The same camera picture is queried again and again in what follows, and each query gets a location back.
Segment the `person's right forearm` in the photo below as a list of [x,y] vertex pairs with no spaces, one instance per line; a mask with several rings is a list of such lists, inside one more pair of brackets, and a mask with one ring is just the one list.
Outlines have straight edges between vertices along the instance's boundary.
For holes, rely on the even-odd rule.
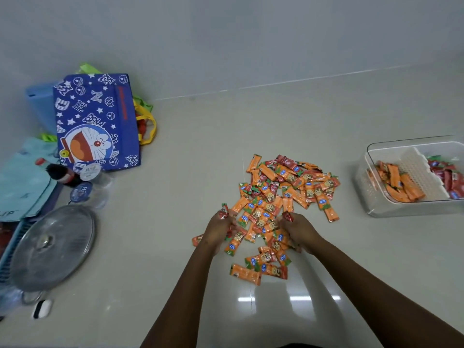
[[314,255],[349,298],[384,348],[464,348],[464,334],[387,285],[344,252],[311,236]]

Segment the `person's left hand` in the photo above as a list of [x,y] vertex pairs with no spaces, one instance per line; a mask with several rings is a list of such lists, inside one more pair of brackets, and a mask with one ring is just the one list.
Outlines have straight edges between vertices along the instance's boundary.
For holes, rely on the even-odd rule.
[[225,238],[226,236],[220,236],[217,232],[217,213],[215,213],[206,227],[198,245],[198,249],[202,253],[208,253],[214,256],[219,252]]

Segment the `pale teal fabric bag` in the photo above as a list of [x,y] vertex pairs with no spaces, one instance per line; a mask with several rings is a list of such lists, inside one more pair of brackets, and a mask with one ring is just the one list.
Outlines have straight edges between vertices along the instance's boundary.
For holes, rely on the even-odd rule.
[[0,170],[0,223],[38,215],[56,181],[35,165],[38,158],[58,162],[58,144],[29,138]]

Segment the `person's left forearm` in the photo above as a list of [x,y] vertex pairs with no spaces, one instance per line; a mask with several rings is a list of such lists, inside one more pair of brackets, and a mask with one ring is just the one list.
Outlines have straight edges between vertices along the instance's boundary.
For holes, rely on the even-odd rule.
[[196,348],[208,274],[220,246],[201,240],[140,348]]

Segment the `glass pot lid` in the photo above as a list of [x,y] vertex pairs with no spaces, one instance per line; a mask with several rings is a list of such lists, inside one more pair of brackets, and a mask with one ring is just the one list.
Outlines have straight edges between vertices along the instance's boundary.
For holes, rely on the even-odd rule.
[[48,291],[86,260],[97,234],[96,213],[65,205],[37,221],[20,240],[10,263],[10,280],[24,292]]

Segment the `small bunch of orange packets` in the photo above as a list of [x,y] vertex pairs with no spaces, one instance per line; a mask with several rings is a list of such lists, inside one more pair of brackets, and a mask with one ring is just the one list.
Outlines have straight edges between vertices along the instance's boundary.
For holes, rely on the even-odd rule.
[[399,203],[414,203],[425,200],[426,194],[411,176],[399,168],[398,164],[379,160],[375,168],[388,195]]

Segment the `person's right hand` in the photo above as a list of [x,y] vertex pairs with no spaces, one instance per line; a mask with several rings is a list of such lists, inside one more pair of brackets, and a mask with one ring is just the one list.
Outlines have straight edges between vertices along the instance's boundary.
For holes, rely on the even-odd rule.
[[324,242],[324,239],[310,221],[301,214],[299,214],[299,238],[292,240],[297,246],[300,246],[312,255],[316,255],[317,247]]

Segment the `white and black mouse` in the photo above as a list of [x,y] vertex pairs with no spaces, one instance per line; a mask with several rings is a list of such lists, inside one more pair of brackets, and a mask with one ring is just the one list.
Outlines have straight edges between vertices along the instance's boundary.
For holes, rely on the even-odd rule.
[[49,316],[53,306],[52,299],[43,299],[37,302],[32,312],[32,319],[39,320]]

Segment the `small bunch of red packets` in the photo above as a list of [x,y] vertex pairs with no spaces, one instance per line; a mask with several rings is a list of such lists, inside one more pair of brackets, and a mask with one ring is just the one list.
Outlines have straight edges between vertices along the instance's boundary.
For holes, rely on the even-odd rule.
[[443,158],[441,155],[426,157],[432,173],[439,177],[451,199],[464,199],[464,174],[455,163]]

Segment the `pile of orange snack packets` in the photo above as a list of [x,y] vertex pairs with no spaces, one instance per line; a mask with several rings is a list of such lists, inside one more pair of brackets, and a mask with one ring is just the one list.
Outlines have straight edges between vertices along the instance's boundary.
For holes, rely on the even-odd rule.
[[294,204],[305,210],[318,205],[329,222],[338,221],[330,201],[340,185],[339,177],[285,155],[263,161],[254,154],[246,173],[251,180],[239,183],[240,199],[229,208],[237,220],[237,233],[226,236],[224,252],[234,257],[244,241],[255,243],[258,238],[264,240],[264,246],[258,248],[257,255],[246,257],[244,265],[233,263],[229,275],[255,286],[261,284],[262,276],[287,280],[292,262],[287,251],[300,253],[302,248],[279,227],[277,218],[284,211],[294,212]]

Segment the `white perforated divider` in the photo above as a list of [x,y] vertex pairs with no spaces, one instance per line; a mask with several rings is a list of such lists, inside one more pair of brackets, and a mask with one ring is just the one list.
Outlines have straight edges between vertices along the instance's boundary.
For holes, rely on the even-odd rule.
[[449,200],[442,180],[434,174],[426,157],[415,146],[406,147],[399,157],[400,181],[414,202]]

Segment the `light blue plastic bin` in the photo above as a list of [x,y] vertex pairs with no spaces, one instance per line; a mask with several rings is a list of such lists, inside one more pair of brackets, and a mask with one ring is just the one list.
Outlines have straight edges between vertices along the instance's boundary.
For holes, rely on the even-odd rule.
[[57,134],[53,88],[57,82],[32,85],[25,89],[25,96],[33,113],[44,130],[52,135]]

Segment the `cola bottle with red cap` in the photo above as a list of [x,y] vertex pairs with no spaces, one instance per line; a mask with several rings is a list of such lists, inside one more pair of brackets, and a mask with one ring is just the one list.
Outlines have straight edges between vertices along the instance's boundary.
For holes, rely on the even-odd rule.
[[35,165],[44,169],[51,179],[62,185],[75,188],[83,182],[79,174],[75,173],[72,169],[69,169],[64,165],[50,163],[44,158],[38,158],[35,161]]

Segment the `clear plastic container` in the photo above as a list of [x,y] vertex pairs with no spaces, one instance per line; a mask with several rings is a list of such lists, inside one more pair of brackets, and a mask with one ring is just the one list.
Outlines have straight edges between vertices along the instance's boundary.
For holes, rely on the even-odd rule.
[[361,158],[356,183],[365,210],[373,217],[399,217],[464,213],[464,199],[438,202],[399,203],[393,200],[375,168],[379,160],[398,164],[406,147],[415,146],[425,157],[441,155],[455,163],[464,174],[464,135],[446,135],[410,140],[392,140],[370,144]]

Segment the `blue cartoon print tote bag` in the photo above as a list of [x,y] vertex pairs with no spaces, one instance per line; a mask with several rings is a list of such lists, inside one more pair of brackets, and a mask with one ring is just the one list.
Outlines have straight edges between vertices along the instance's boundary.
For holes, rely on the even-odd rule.
[[141,164],[131,82],[126,73],[67,75],[53,88],[60,162],[80,174]]

